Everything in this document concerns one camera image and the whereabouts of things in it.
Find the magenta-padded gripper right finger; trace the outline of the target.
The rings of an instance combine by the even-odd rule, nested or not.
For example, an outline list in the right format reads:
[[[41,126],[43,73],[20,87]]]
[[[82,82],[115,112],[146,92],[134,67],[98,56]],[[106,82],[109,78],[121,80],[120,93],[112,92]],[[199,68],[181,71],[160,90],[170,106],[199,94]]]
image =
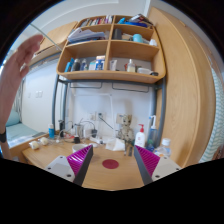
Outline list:
[[[134,147],[134,156],[145,185],[181,170],[169,157],[159,157],[140,146]]]

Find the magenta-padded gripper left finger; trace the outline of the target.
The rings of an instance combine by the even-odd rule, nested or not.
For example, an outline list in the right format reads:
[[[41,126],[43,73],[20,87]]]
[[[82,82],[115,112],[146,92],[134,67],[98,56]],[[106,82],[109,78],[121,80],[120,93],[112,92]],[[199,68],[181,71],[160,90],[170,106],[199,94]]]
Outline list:
[[[78,186],[83,184],[90,161],[93,156],[93,146],[86,146],[69,156],[58,156],[45,170]]]

